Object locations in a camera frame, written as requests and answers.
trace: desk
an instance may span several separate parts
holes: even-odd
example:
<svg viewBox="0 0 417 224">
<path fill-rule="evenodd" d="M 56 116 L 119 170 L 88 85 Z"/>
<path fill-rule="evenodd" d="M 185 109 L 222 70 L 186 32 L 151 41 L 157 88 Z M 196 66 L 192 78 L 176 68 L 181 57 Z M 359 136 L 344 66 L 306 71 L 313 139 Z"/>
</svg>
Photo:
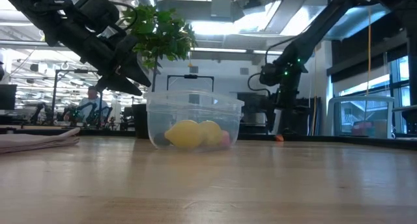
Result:
<svg viewBox="0 0 417 224">
<path fill-rule="evenodd" d="M 341 143 L 82 137 L 0 155 L 0 188 L 2 224 L 417 223 L 417 153 Z"/>
</svg>

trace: pink object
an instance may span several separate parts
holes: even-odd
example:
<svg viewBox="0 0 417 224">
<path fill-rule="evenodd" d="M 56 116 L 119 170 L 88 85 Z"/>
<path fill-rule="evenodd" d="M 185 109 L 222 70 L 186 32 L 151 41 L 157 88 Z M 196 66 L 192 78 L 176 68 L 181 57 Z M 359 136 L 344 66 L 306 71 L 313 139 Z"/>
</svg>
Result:
<svg viewBox="0 0 417 224">
<path fill-rule="evenodd" d="M 231 142 L 230 142 L 230 135 L 229 132 L 222 130 L 223 132 L 223 137 L 222 137 L 222 146 L 230 146 Z"/>
</svg>

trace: computer monitor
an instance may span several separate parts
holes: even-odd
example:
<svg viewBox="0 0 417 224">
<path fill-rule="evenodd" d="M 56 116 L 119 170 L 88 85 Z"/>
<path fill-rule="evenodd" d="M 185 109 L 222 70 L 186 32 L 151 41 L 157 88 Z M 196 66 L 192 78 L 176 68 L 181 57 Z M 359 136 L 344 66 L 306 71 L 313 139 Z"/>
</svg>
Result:
<svg viewBox="0 0 417 224">
<path fill-rule="evenodd" d="M 0 85 L 0 110 L 14 110 L 17 85 Z"/>
</svg>

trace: metal frame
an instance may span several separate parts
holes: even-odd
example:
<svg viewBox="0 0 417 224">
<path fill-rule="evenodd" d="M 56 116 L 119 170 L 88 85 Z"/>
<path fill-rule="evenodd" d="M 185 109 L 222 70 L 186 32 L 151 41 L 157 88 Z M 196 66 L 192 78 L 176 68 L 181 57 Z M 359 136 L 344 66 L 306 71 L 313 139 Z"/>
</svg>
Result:
<svg viewBox="0 0 417 224">
<path fill-rule="evenodd" d="M 388 103 L 388 118 L 386 123 L 386 138 L 391 138 L 390 127 L 392 125 L 392 109 L 394 107 L 394 98 L 386 96 L 341 96 L 334 97 L 328 102 L 328 111 L 326 117 L 325 135 L 333 136 L 334 134 L 334 105 L 338 102 L 348 101 L 379 101 Z"/>
<path fill-rule="evenodd" d="M 167 76 L 167 91 L 169 89 L 169 78 L 171 77 L 183 77 L 185 79 L 210 78 L 211 79 L 211 91 L 214 92 L 214 77 L 213 76 L 199 76 L 199 75 L 194 75 L 194 74 L 168 75 Z"/>
<path fill-rule="evenodd" d="M 55 114 L 55 99 L 57 97 L 57 85 L 58 85 L 58 81 L 60 81 L 61 79 L 59 79 L 58 74 L 59 72 L 78 72 L 79 70 L 55 70 L 55 79 L 53 82 L 53 94 L 52 94 L 52 115 Z M 88 72 L 92 72 L 92 73 L 97 73 L 96 70 L 83 70 L 84 72 L 87 71 Z M 98 123 L 97 123 L 97 128 L 99 128 L 101 126 L 101 118 L 102 118 L 102 101 L 103 101 L 103 93 L 100 93 L 100 103 L 99 103 L 99 107 L 98 107 Z"/>
</svg>

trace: blue shirt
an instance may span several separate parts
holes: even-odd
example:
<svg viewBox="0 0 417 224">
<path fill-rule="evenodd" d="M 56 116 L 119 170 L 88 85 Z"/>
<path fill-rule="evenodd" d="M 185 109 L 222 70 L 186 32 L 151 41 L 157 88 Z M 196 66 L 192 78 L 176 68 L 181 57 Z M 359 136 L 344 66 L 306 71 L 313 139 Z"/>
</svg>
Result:
<svg viewBox="0 0 417 224">
<path fill-rule="evenodd" d="M 99 97 L 95 98 L 94 100 L 90 100 L 89 98 L 84 98 L 79 103 L 79 106 L 83 106 L 84 104 L 87 104 L 89 102 L 95 103 L 97 105 L 97 107 L 94 111 L 98 111 L 100 109 L 100 98 Z M 105 103 L 105 101 L 102 101 L 102 108 L 107 107 L 107 106 L 108 106 L 107 103 Z M 90 105 L 90 106 L 84 107 L 81 110 L 81 114 L 83 115 L 83 122 L 85 122 L 85 120 L 89 116 L 91 108 L 92 108 L 92 106 Z M 109 113 L 109 109 L 103 110 L 102 111 L 102 117 L 106 117 L 108 113 Z"/>
</svg>

